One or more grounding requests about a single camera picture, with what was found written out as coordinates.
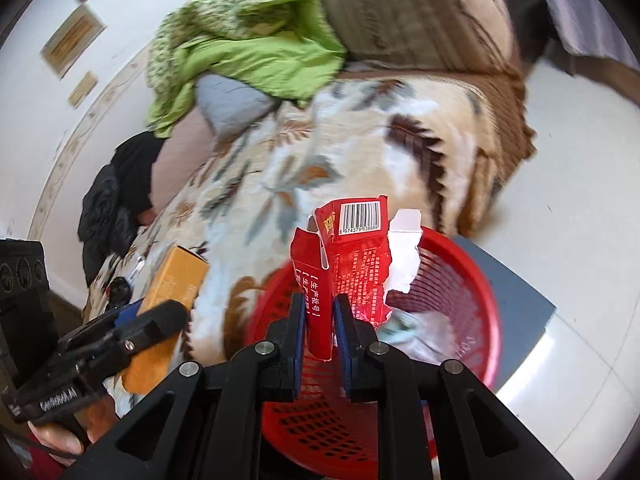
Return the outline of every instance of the barcode label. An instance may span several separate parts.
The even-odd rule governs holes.
[[[340,206],[339,235],[366,233],[380,229],[380,201],[351,202]]]

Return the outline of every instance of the black cable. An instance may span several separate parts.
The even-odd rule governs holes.
[[[4,427],[2,424],[0,424],[0,433],[4,433],[9,438],[17,440],[21,444],[25,444],[28,447],[34,447],[36,449],[44,451],[45,453],[49,453],[50,455],[59,456],[60,458],[70,458],[72,460],[76,460],[81,457],[81,455],[66,453],[64,451],[59,451],[57,449],[53,449],[52,447],[45,446],[44,444],[31,440],[30,438],[21,435],[20,433],[16,433],[15,431]]]

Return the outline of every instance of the silver bolt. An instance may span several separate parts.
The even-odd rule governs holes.
[[[271,341],[260,341],[255,345],[255,351],[260,355],[267,355],[273,352],[276,347]]]
[[[458,375],[465,367],[457,359],[448,359],[444,363],[444,369],[450,374]]]
[[[193,361],[188,361],[187,363],[182,363],[180,365],[180,375],[185,377],[191,377],[198,373],[198,363],[194,363]]]
[[[371,343],[369,345],[369,350],[371,350],[372,354],[384,355],[389,352],[389,345],[383,343],[382,341],[376,341],[375,343]]]

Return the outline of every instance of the green patterned fabric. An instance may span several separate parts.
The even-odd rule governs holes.
[[[211,70],[266,94],[306,101],[342,66],[346,50],[319,0],[189,0],[151,43],[146,76],[156,137],[193,106],[193,80]]]

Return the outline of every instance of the yellow box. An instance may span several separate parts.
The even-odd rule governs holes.
[[[185,248],[174,245],[156,272],[138,315],[166,300],[180,301],[191,310],[209,264]],[[132,394],[148,394],[164,379],[178,335],[135,355],[122,373],[122,385]]]

